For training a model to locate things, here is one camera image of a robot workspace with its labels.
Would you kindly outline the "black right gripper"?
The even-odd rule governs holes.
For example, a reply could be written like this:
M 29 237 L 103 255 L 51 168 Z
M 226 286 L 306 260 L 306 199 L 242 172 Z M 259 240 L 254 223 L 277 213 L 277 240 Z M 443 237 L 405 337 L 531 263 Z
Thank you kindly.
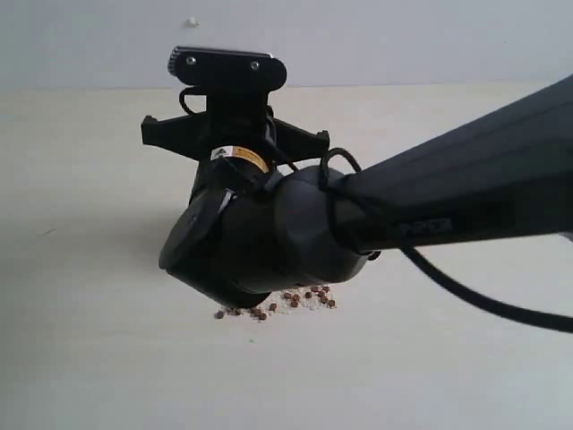
M 274 119 L 267 91 L 205 94 L 200 113 L 141 121 L 143 145 L 193 159 L 198 167 L 190 199 L 204 192 L 258 194 L 288 159 L 320 159 L 330 146 L 329 132 L 307 132 Z

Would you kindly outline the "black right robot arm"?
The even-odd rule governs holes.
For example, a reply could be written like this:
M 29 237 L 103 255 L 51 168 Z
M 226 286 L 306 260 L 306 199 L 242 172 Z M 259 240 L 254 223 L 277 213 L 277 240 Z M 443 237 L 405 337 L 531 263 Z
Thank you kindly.
M 572 229 L 568 78 L 348 175 L 327 132 L 274 117 L 267 87 L 190 92 L 203 112 L 141 123 L 144 144 L 198 162 L 158 265 L 223 306 L 349 280 L 393 248 L 450 287 L 417 247 Z

